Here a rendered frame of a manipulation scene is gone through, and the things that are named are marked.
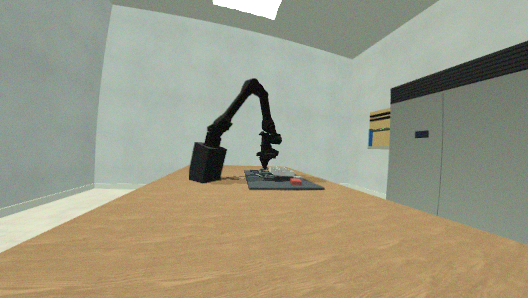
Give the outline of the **white divided parts tray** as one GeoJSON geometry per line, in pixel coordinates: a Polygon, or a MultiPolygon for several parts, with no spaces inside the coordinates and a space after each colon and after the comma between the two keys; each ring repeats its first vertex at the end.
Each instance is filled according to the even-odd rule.
{"type": "Polygon", "coordinates": [[[269,167],[269,172],[278,176],[294,176],[295,172],[285,167],[269,167]],[[279,169],[280,168],[280,169],[279,169]]]}

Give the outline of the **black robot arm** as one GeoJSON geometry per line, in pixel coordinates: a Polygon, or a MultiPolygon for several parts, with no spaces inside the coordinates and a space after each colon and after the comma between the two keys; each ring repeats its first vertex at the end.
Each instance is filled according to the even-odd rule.
{"type": "Polygon", "coordinates": [[[281,134],[277,134],[275,130],[274,121],[271,118],[268,92],[264,87],[259,83],[255,78],[247,80],[244,82],[241,92],[228,107],[224,114],[219,116],[212,125],[207,127],[207,134],[205,138],[205,143],[203,145],[218,148],[221,143],[221,136],[224,132],[229,131],[229,128],[233,125],[231,123],[232,117],[236,114],[245,100],[251,95],[254,94],[259,97],[261,111],[262,111],[262,130],[259,135],[262,135],[261,143],[270,143],[270,144],[281,144],[282,138],[281,134]],[[255,92],[256,91],[256,92],[255,92]],[[262,96],[260,95],[260,93],[262,96]],[[255,92],[255,93],[254,93],[255,92]],[[224,116],[223,116],[224,115],[224,116]],[[212,132],[210,132],[212,129],[212,132]],[[210,131],[209,131],[210,130],[210,131]],[[265,132],[266,133],[265,133],[265,132]],[[209,133],[210,132],[210,133],[209,133]],[[277,136],[276,136],[277,135],[277,136]]]}

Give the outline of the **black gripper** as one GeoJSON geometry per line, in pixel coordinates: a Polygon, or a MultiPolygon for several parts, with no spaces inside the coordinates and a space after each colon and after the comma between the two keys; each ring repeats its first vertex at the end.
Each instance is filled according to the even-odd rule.
{"type": "Polygon", "coordinates": [[[261,152],[257,152],[256,154],[256,156],[260,156],[259,159],[260,159],[260,162],[264,170],[266,170],[268,162],[272,158],[276,158],[275,153],[270,153],[270,147],[272,147],[270,143],[261,143],[261,152]],[[269,153],[269,154],[265,154],[265,153],[269,153]]]}

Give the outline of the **salmon-red block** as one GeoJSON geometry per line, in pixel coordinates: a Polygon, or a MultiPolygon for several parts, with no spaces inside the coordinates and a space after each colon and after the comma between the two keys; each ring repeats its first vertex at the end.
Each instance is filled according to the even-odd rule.
{"type": "Polygon", "coordinates": [[[302,185],[302,181],[300,179],[290,178],[290,183],[292,185],[302,185]]]}

